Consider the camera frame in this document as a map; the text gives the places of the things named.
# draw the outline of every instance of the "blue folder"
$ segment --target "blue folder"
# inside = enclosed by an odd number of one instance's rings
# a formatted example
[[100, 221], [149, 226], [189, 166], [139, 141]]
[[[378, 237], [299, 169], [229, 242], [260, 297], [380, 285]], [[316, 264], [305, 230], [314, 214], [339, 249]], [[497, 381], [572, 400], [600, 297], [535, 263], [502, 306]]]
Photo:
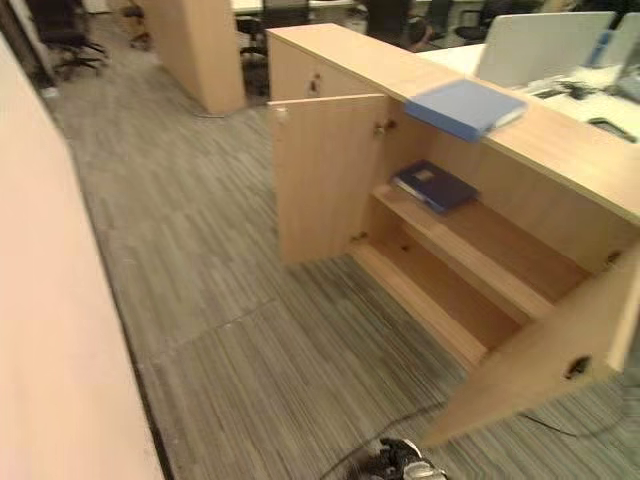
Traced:
[[407, 100], [405, 112], [468, 142], [520, 117], [526, 102], [469, 80], [458, 80]]
[[445, 213], [478, 193], [471, 185], [427, 160], [399, 171], [392, 182], [437, 213]]

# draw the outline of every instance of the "cabinet handle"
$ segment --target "cabinet handle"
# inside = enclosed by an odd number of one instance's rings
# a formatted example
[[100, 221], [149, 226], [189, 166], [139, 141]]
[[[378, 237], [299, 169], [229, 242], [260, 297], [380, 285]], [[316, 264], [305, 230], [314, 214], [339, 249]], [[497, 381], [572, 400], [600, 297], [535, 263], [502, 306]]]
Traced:
[[567, 380], [573, 380], [583, 375], [588, 369], [591, 363], [591, 356], [585, 355], [583, 357], [576, 358], [564, 374], [564, 378]]
[[395, 120], [387, 120], [385, 123], [376, 122], [373, 133], [375, 135], [385, 135], [389, 130], [396, 128], [398, 124]]
[[320, 77], [319, 73], [313, 74], [313, 78], [309, 82], [309, 87], [307, 89], [307, 97], [314, 98], [320, 96], [321, 80], [322, 77]]

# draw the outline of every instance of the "wooden shelf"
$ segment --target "wooden shelf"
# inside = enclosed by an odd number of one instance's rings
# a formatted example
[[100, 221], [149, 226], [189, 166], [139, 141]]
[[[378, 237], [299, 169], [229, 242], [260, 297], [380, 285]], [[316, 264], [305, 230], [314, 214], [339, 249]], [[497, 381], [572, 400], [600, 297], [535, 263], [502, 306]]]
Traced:
[[402, 230], [351, 254], [467, 368], [520, 328]]
[[588, 276], [479, 201], [438, 215], [389, 185], [373, 195], [406, 222], [411, 237], [521, 324], [548, 314]]

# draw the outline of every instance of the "white desk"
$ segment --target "white desk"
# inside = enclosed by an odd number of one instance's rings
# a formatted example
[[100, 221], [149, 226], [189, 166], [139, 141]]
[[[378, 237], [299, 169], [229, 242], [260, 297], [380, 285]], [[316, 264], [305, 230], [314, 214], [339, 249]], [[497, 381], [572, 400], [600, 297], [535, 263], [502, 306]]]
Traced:
[[465, 47], [443, 48], [441, 50], [431, 50], [429, 52], [418, 53], [420, 58], [426, 58], [432, 62], [439, 63], [452, 70], [456, 70], [464, 75], [473, 75], [478, 68], [484, 43], [478, 45], [467, 45]]
[[[418, 53], [417, 55], [420, 58], [447, 66], [464, 75], [473, 76], [483, 50], [484, 45], [481, 44], [433, 50]], [[613, 83], [619, 71], [619, 65], [600, 69], [578, 67], [573, 75], [566, 77], [564, 80], [584, 82], [589, 86], [602, 88]], [[527, 93], [525, 90], [531, 91], [532, 89], [528, 87], [519, 91]], [[629, 100], [612, 97], [604, 93], [589, 95], [585, 100], [574, 100], [568, 95], [557, 95], [546, 100], [537, 97], [533, 98], [542, 102], [546, 107], [583, 122], [595, 117], [604, 117], [640, 139], [640, 105]]]
[[[311, 9], [317, 10], [322, 8], [348, 8], [355, 5], [354, 0], [311, 0], [309, 5]], [[262, 10], [262, 0], [232, 0], [233, 13], [236, 15], [248, 15], [258, 13]]]
[[[454, 0], [454, 3], [482, 3], [483, 0]], [[431, 0], [416, 0], [416, 4], [426, 5], [431, 2]], [[346, 9], [348, 7], [352, 7], [356, 5], [355, 0], [311, 0], [309, 5], [312, 10], [319, 10], [325, 8], [342, 8]], [[233, 7], [233, 13], [236, 15], [247, 15], [252, 13], [258, 13], [262, 10], [262, 0], [231, 0], [231, 5]], [[452, 14], [450, 15], [451, 20], [455, 20]]]

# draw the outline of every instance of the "carpet floor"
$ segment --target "carpet floor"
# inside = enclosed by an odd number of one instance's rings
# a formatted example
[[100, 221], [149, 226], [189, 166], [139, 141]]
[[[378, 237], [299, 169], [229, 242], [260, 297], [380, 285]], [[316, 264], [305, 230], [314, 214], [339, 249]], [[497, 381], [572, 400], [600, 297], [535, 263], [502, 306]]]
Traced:
[[[281, 265], [265, 107], [194, 116], [112, 18], [94, 20], [94, 38], [110, 67], [62, 83], [52, 109], [173, 476], [318, 479], [393, 419], [445, 400], [464, 372], [351, 259]], [[452, 478], [637, 476], [634, 350], [621, 378], [533, 412], [574, 432], [625, 416], [616, 428], [574, 439], [514, 417], [428, 455]], [[388, 434], [419, 440], [429, 422]]]

